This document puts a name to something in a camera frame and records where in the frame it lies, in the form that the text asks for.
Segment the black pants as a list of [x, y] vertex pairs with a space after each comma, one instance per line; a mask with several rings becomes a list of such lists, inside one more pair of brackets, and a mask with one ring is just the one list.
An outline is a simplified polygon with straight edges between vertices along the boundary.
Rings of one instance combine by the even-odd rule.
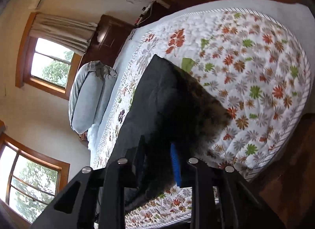
[[222, 104], [187, 72], [153, 56], [134, 93], [110, 162], [136, 148], [137, 187], [124, 191], [125, 211], [155, 199], [174, 185], [190, 185], [188, 159], [203, 140], [213, 140], [228, 123]]

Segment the wooden side window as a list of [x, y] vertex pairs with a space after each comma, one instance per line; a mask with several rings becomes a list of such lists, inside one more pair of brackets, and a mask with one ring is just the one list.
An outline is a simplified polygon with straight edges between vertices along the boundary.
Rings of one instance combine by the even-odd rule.
[[28, 148], [5, 131], [2, 121], [1, 209], [17, 228], [30, 228], [68, 183], [70, 164]]

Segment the folded light blue duvet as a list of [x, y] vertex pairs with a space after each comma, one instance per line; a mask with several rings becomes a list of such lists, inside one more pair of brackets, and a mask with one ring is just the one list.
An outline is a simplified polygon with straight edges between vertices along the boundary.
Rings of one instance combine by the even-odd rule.
[[75, 76], [69, 96], [69, 123], [78, 134], [99, 126], [107, 109], [118, 74], [96, 60], [84, 64]]

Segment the floral quilted bedspread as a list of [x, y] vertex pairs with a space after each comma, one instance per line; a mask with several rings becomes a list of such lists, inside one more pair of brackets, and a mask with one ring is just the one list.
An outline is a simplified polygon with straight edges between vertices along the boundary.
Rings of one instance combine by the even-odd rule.
[[204, 140], [197, 156], [232, 165], [252, 181], [288, 141], [311, 89], [308, 58], [287, 27], [242, 8], [188, 12], [139, 29], [116, 61], [119, 76], [91, 158], [109, 161], [139, 80], [154, 55], [193, 76], [226, 109], [231, 122]]

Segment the wooden window near headboard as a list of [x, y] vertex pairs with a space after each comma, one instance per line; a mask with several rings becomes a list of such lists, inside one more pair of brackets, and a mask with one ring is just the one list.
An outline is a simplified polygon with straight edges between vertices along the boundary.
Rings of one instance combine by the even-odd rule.
[[68, 100], [82, 56], [45, 38], [30, 34], [36, 18], [30, 13], [24, 28], [16, 63], [15, 86], [24, 84]]

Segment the beige curtain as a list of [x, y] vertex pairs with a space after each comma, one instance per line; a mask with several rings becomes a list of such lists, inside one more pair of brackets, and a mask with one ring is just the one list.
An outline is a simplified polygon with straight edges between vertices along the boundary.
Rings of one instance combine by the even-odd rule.
[[55, 42], [83, 56], [96, 29], [96, 23], [39, 13], [35, 16], [29, 35]]

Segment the dark wooden headboard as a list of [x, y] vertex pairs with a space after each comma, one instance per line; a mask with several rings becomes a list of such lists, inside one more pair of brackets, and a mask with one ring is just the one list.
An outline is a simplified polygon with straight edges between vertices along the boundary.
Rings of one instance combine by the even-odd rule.
[[113, 67], [115, 61], [134, 26], [108, 15], [102, 15], [90, 45], [81, 59], [79, 68], [91, 61], [99, 60]]

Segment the bedside table with clutter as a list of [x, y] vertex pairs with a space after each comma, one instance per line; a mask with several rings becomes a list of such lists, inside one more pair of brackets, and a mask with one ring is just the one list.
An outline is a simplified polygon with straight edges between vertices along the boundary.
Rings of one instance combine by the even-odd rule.
[[168, 8], [157, 1], [154, 1], [147, 7], [143, 8], [142, 13], [140, 14], [134, 26], [135, 28], [143, 27], [145, 25], [154, 23], [169, 14], [170, 11]]

